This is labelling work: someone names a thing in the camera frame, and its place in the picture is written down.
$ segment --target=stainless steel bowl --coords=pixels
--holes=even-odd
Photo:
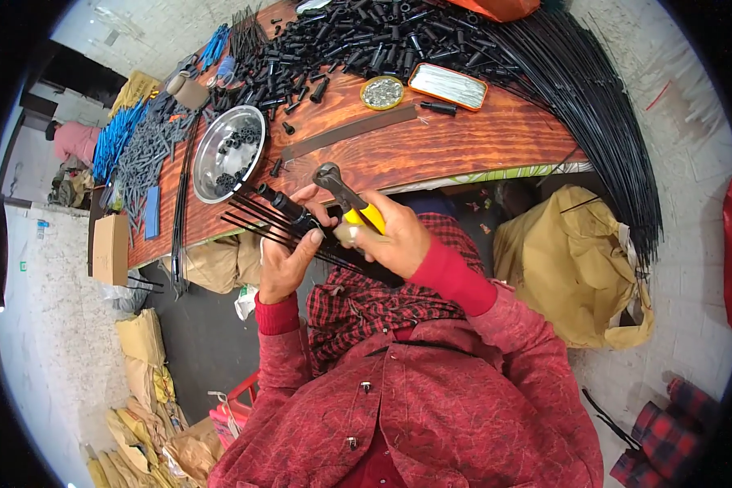
[[[255,144],[242,144],[240,148],[231,148],[224,157],[218,158],[217,150],[225,138],[245,125],[260,127],[260,137]],[[251,105],[239,105],[223,113],[211,123],[203,139],[198,144],[193,161],[193,190],[195,196],[204,203],[219,203],[227,200],[233,191],[223,196],[217,196],[215,181],[217,177],[227,172],[234,174],[246,166],[244,181],[249,180],[255,172],[263,156],[266,140],[266,121],[263,114]]]

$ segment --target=woman's left hand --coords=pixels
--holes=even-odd
[[[290,200],[302,204],[317,217],[324,227],[336,225],[335,217],[328,217],[325,207],[311,201],[320,188],[309,185],[290,196]],[[272,232],[283,233],[272,228]],[[293,294],[303,281],[303,275],[312,262],[314,253],[320,248],[323,233],[320,229],[307,232],[298,246],[290,250],[278,242],[263,239],[263,269],[261,270],[261,290],[257,298],[263,305],[272,305],[284,301]]]

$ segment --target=wooden table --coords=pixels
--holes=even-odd
[[[258,19],[269,36],[274,33],[272,18],[295,19],[293,4],[283,0],[263,9]],[[209,69],[198,81],[205,83],[215,73]],[[456,117],[418,109],[421,119],[401,122],[377,131],[335,143],[289,162],[279,178],[268,175],[272,161],[290,144],[302,141],[343,123],[373,115],[360,99],[364,80],[336,72],[332,75],[323,102],[316,105],[307,96],[290,115],[278,111],[271,125],[271,144],[254,185],[268,182],[274,189],[292,194],[312,182],[311,174],[323,162],[333,161],[342,169],[342,178],[353,190],[387,189],[420,181],[473,172],[556,164],[576,147],[575,140],[552,115],[535,105],[496,87],[488,87],[486,102],[479,112],[460,109]],[[419,103],[430,97],[407,90],[402,104]],[[285,134],[282,122],[295,127]],[[201,121],[197,146],[206,127]],[[160,173],[160,235],[145,241],[143,230],[134,236],[129,252],[131,268],[148,264],[171,251],[176,190],[179,185],[185,144],[176,144],[173,161]],[[586,161],[577,150],[570,162]],[[318,200],[331,200],[326,191]],[[190,181],[187,194],[186,242],[195,243],[232,234],[236,229],[220,220],[226,202],[207,205],[198,200]]]

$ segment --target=brown leather strip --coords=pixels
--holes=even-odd
[[[408,120],[417,118],[418,111],[415,110],[414,105],[404,105],[397,109],[386,110],[385,112],[355,120],[354,122],[344,124],[343,126],[319,133],[316,136],[287,146],[282,150],[282,159],[290,161],[291,159],[322,149],[325,146],[330,146],[333,143],[345,141],[351,137],[360,136],[361,134],[375,131],[382,127],[388,127],[394,123],[407,122]]]

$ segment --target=orange bag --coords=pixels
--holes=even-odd
[[[450,2],[481,13],[496,22],[511,22],[526,17],[539,8],[539,0],[450,0]]]

